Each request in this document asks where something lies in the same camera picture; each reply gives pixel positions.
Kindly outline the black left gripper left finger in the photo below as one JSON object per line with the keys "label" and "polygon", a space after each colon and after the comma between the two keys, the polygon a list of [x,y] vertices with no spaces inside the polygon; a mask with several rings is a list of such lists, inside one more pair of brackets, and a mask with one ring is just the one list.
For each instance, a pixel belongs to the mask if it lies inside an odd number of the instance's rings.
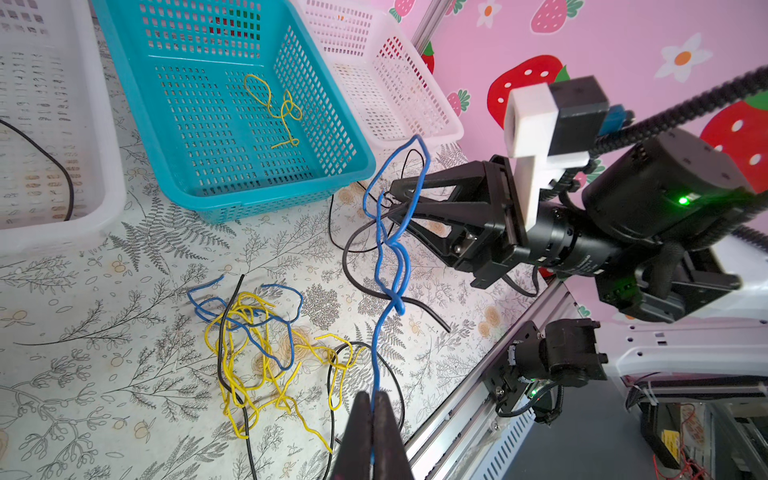
{"label": "black left gripper left finger", "polygon": [[358,392],[354,398],[350,416],[336,462],[332,480],[369,480],[373,453],[373,410],[367,392]]}

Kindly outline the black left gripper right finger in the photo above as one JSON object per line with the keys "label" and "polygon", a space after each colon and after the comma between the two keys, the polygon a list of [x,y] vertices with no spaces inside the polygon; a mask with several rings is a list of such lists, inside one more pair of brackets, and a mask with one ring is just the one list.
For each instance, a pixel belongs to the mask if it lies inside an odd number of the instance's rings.
{"label": "black left gripper right finger", "polygon": [[389,396],[374,395],[372,458],[375,480],[414,480]]}

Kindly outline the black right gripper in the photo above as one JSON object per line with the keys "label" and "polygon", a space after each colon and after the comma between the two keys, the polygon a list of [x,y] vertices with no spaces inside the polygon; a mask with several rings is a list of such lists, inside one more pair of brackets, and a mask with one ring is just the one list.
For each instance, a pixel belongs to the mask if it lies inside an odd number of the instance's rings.
{"label": "black right gripper", "polygon": [[[425,196],[448,187],[445,200]],[[545,202],[535,224],[525,226],[505,157],[395,180],[389,192],[416,205],[406,231],[447,266],[472,270],[475,288],[490,287],[521,264],[589,277],[606,269],[606,236],[586,214]]]}

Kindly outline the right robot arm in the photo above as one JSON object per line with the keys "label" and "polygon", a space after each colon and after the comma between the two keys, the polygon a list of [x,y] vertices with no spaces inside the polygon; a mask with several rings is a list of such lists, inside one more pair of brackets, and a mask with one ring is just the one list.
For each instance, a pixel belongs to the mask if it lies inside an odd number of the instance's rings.
{"label": "right robot arm", "polygon": [[390,218],[475,288],[525,264],[591,277],[602,302],[638,320],[676,322],[741,287],[712,248],[767,207],[733,158],[684,124],[766,89],[759,67],[611,124],[593,77],[515,88],[506,154],[394,181]]}

